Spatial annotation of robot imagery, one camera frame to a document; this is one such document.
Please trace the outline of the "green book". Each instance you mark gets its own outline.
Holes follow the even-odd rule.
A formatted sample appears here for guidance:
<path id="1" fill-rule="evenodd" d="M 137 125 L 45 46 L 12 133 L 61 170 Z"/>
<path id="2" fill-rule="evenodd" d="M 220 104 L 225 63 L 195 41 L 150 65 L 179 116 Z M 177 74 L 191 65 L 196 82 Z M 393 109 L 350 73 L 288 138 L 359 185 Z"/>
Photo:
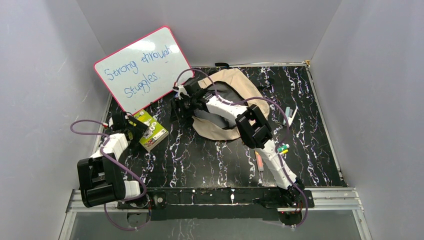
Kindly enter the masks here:
<path id="1" fill-rule="evenodd" d="M 139 141 L 146 151 L 150 152 L 169 135 L 169 131 L 144 109 L 136 113 L 134 117 L 147 125 L 147 130 Z"/>

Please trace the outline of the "beige backpack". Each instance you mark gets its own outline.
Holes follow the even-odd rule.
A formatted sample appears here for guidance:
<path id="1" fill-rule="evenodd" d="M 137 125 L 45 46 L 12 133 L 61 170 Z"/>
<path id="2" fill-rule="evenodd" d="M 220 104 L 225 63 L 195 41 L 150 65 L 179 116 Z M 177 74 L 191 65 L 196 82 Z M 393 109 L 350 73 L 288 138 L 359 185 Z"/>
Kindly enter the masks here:
<path id="1" fill-rule="evenodd" d="M 206 74 L 194 81 L 199 86 L 199 96 L 193 96 L 194 113 L 192 127 L 202 137 L 214 141 L 236 140 L 242 121 L 251 127 L 247 119 L 249 110 L 267 124 L 270 107 L 257 87 L 238 68 L 223 69 Z"/>

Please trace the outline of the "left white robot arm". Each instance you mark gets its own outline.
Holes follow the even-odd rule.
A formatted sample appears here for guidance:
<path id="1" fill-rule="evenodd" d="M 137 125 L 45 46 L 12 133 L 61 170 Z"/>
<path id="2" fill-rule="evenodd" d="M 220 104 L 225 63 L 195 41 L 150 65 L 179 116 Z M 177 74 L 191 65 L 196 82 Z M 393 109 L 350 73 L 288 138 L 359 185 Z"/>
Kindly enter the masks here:
<path id="1" fill-rule="evenodd" d="M 139 143 L 149 125 L 128 112 L 113 114 L 108 122 L 97 124 L 112 132 L 110 135 L 101 132 L 103 144 L 90 157 L 77 163 L 84 206 L 130 201 L 135 207 L 144 208 L 150 200 L 145 183 L 119 159 L 131 144 Z"/>

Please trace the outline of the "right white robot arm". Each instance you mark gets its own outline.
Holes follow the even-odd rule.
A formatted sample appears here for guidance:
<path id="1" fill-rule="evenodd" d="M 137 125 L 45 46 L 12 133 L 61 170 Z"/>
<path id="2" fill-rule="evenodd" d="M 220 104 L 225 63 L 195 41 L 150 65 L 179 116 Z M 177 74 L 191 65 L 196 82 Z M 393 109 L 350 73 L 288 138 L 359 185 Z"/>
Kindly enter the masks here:
<path id="1" fill-rule="evenodd" d="M 217 92 L 201 88 L 194 78 L 184 84 L 175 82 L 173 90 L 177 93 L 172 102 L 177 119 L 193 116 L 196 110 L 200 110 L 236 125 L 242 142 L 260 155 L 272 173 L 281 191 L 282 202 L 288 207 L 295 207 L 301 201 L 305 187 L 279 153 L 271 126 L 259 106 L 247 106 L 243 101 L 231 102 Z"/>

